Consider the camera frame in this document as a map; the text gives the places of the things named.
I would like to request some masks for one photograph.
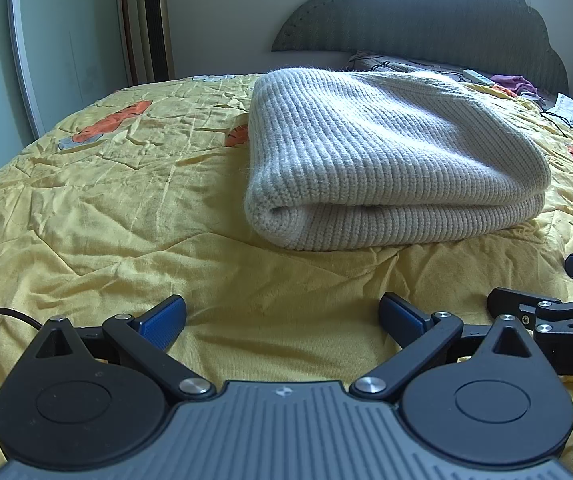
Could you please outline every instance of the mattress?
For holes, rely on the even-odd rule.
[[[345,384],[390,357],[378,300],[489,323],[496,286],[573,300],[573,131],[535,105],[470,86],[542,147],[553,184],[537,218],[460,242],[301,253],[244,216],[256,75],[118,91],[60,122],[0,169],[0,306],[77,326],[188,305],[170,355],[225,379]],[[34,329],[0,318],[0,384]],[[573,378],[564,378],[573,394]],[[4,458],[0,452],[0,465]],[[573,470],[573,434],[563,455]]]

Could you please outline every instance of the headboard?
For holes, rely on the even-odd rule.
[[[309,0],[286,20],[273,50],[367,50],[523,75],[568,93],[545,22],[525,0]]]

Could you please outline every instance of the black cord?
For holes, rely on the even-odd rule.
[[[0,316],[11,316],[15,319],[19,319],[20,321],[24,321],[25,323],[31,325],[36,330],[40,330],[42,328],[42,324],[38,323],[35,319],[31,316],[27,316],[26,314],[22,314],[17,310],[13,310],[12,308],[5,308],[0,306]]]
[[[561,115],[558,115],[556,113],[553,112],[540,112],[540,115],[542,117],[544,117],[546,120],[550,121],[551,123],[553,123],[553,125],[560,130],[560,133],[563,134],[564,137],[566,137],[567,139],[573,140],[570,136],[568,136],[567,134],[564,133],[564,131],[561,129],[561,127],[558,125],[558,123],[556,123],[552,118],[547,117],[547,115],[552,115],[553,117],[557,117],[558,119],[561,119],[563,121],[563,123],[565,123],[567,126],[569,126],[570,129],[573,130],[573,125],[571,124],[571,121],[569,119],[567,119],[566,117],[562,117]]]

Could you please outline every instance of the folded sweater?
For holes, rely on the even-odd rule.
[[[330,251],[459,240],[538,215],[539,148],[433,73],[285,69],[249,113],[245,211],[278,246]]]

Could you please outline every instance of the gray ribbed plate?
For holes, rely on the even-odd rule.
[[[551,461],[522,472],[482,472],[430,454],[383,402],[349,397],[337,382],[230,382],[182,404],[151,446],[88,472],[10,462],[0,480],[570,480]]]

